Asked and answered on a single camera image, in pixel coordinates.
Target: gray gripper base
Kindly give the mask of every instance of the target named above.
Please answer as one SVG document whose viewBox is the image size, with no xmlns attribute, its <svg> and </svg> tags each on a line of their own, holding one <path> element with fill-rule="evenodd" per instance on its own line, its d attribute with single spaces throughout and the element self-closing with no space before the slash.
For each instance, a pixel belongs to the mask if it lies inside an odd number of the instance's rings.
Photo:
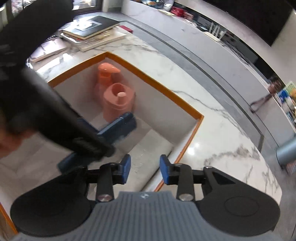
<svg viewBox="0 0 296 241">
<path fill-rule="evenodd" d="M 19 234 L 13 241 L 279 241 L 271 231 L 238 237 L 209 225 L 192 202 L 171 192 L 121 192 L 116 200 L 96 204 L 77 229 L 56 237 Z"/>
</svg>

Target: gray floor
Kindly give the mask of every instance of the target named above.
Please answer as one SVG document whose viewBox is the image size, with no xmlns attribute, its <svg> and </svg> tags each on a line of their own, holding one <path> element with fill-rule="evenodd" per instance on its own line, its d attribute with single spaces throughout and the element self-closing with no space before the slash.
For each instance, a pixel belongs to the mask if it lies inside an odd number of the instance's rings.
<svg viewBox="0 0 296 241">
<path fill-rule="evenodd" d="M 122 21 L 122 25 L 132 29 L 135 36 L 153 46 L 191 75 L 236 120 L 257 146 L 282 188 L 281 217 L 274 232 L 284 241 L 291 239 L 294 241 L 296 239 L 296 234 L 294 234 L 296 174 L 288 176 L 280 168 L 275 154 L 278 145 L 259 117 L 249 111 L 249 105 L 244 99 L 203 60 L 168 36 L 121 13 L 99 14 Z"/>
</svg>

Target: black notebook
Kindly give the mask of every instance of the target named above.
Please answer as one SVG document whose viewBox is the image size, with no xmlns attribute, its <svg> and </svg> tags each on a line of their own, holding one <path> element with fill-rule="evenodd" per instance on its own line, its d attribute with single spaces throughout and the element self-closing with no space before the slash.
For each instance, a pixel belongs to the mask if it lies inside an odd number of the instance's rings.
<svg viewBox="0 0 296 241">
<path fill-rule="evenodd" d="M 63 32 L 85 40 L 117 25 L 119 22 L 116 20 L 97 16 L 89 20 L 73 21 L 69 27 L 63 29 Z"/>
</svg>

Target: white marble countertop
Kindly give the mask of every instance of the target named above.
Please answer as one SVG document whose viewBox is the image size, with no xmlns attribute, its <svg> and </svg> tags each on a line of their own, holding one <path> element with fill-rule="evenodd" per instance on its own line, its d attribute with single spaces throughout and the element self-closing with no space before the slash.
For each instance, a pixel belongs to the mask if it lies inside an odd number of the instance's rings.
<svg viewBox="0 0 296 241">
<path fill-rule="evenodd" d="M 263 191 L 277 203 L 282 191 L 267 163 L 247 134 L 228 112 L 190 75 L 170 59 L 137 38 L 121 30 L 123 40 L 80 52 L 70 47 L 65 52 L 34 64 L 47 82 L 104 51 L 112 52 L 157 80 L 196 110 L 204 120 L 181 162 L 193 169 L 210 165 Z"/>
</svg>

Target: black tv screen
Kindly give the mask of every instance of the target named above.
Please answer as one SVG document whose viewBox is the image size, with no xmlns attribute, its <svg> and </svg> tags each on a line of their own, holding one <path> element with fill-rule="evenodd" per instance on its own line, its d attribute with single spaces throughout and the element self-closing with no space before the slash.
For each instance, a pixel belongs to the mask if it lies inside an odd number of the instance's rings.
<svg viewBox="0 0 296 241">
<path fill-rule="evenodd" d="M 292 7 L 285 0 L 204 0 L 232 15 L 272 45 Z"/>
</svg>

